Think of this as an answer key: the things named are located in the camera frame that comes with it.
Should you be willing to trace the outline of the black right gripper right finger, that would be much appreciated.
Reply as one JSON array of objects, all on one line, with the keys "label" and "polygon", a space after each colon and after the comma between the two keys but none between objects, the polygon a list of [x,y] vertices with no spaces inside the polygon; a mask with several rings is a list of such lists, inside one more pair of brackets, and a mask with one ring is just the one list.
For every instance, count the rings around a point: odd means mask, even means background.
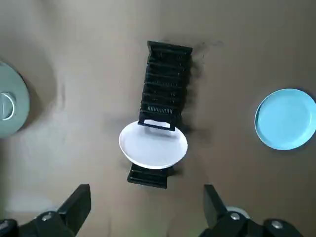
[{"label": "black right gripper right finger", "polygon": [[290,223],[266,219],[262,225],[237,211],[229,211],[214,186],[203,187],[203,210],[208,224],[200,237],[302,237]]}]

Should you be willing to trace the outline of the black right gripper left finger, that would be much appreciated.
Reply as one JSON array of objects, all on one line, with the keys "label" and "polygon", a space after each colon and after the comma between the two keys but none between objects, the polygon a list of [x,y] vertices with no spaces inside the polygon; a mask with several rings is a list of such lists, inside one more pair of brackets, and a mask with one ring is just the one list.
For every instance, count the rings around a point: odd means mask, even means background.
[{"label": "black right gripper left finger", "polygon": [[89,184],[80,184],[56,211],[47,211],[28,223],[1,219],[2,237],[75,237],[91,211]]}]

